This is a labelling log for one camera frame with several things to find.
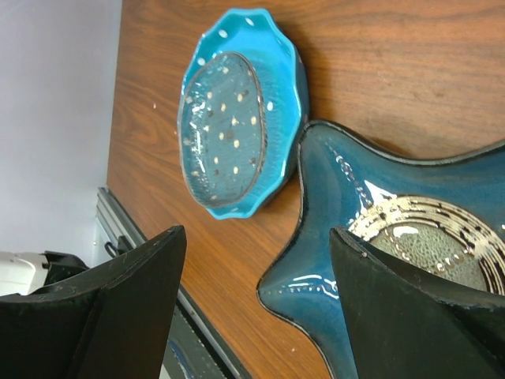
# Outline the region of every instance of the wood grain surface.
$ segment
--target wood grain surface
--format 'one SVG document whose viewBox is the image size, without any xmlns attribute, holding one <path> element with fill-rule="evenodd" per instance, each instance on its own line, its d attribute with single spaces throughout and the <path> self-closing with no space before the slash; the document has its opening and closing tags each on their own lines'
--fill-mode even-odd
<svg viewBox="0 0 505 379">
<path fill-rule="evenodd" d="M 176 114 L 218 0 L 124 0 L 108 185 L 152 237 L 183 224 L 182 282 L 254 377 L 327 377 L 296 328 L 256 299 L 297 222 L 297 178 L 249 220 L 217 221 L 181 176 Z M 237 0 L 266 7 L 297 45 L 311 118 L 329 118 L 408 156 L 450 156 L 505 138 L 502 0 Z"/>
</svg>

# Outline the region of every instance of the turquoise ceramic bowl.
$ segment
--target turquoise ceramic bowl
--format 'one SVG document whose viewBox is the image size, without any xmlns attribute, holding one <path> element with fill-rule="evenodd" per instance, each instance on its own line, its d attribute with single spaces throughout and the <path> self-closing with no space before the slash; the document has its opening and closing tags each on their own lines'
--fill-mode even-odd
<svg viewBox="0 0 505 379">
<path fill-rule="evenodd" d="M 198 43 L 181 88 L 181 167 L 216 219 L 247 218 L 296 167 L 305 68 L 265 9 L 230 9 Z"/>
</svg>

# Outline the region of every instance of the star-shaped dish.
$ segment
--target star-shaped dish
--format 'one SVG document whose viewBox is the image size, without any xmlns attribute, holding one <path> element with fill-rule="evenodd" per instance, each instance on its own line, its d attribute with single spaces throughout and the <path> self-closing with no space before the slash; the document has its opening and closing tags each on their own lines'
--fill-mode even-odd
<svg viewBox="0 0 505 379">
<path fill-rule="evenodd" d="M 449 272 L 458 277 L 458 263 L 478 261 L 471 258 L 479 254 L 505 253 L 503 142 L 462 156 L 415 160 L 387 152 L 341 125 L 312 121 L 298 145 L 298 167 L 300 219 L 258 283 L 257 294 L 267 310 L 313 341 L 332 377 L 357 378 L 357 372 L 331 267 L 330 229 L 346 227 L 370 241 L 395 233 L 395 225 L 402 225 L 407 237 L 417 233 L 412 224 L 431 227 L 416 234 L 434 238 L 433 245 L 427 241 L 428 251 L 432 246 L 438 251 L 453 239 L 462 247 L 447 262 L 423 267 L 441 276 Z M 439 231 L 444 233 L 441 240 L 436 239 Z M 412 242 L 398 233 L 391 238 L 394 246 Z M 403 259 L 422 265 L 416 254 L 422 256 L 425 245 L 416 241 L 419 251 Z M 488 290 L 500 293 L 502 279 L 486 280 Z"/>
</svg>

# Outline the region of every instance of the ceramic dish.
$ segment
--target ceramic dish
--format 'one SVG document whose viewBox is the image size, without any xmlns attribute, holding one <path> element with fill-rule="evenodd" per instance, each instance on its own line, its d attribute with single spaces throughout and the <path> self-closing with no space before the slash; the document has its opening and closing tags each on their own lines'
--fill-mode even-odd
<svg viewBox="0 0 505 379">
<path fill-rule="evenodd" d="M 307 121 L 305 69 L 265 9 L 231 9 L 205 34 L 184 76 L 181 166 L 216 219 L 249 217 L 292 174 Z"/>
<path fill-rule="evenodd" d="M 414 160 L 392 155 L 340 125 L 313 121 L 301 137 L 298 164 L 300 221 L 260 280 L 258 296 L 267 310 L 311 338 L 332 377 L 357 377 L 328 251 L 333 227 L 352 228 L 396 256 L 411 253 L 415 257 L 406 257 L 438 269 L 439 276 L 474 287 L 489 282 L 492 291 L 502 290 L 499 272 L 488 270 L 496 285 L 477 275 L 480 260 L 471 255 L 489 257 L 494 265 L 504 251 L 503 142 L 455 158 Z M 386 231 L 395 243 L 384 238 Z M 392 250 L 396 243 L 405 249 Z M 448 262 L 445 247 L 452 254 Z"/>
</svg>

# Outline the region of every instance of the white wall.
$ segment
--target white wall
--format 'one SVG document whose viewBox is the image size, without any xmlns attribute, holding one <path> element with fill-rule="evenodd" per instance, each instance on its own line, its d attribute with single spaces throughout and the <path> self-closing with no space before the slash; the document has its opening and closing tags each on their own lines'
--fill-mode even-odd
<svg viewBox="0 0 505 379">
<path fill-rule="evenodd" d="M 0 0 L 0 250 L 93 261 L 121 0 Z"/>
</svg>

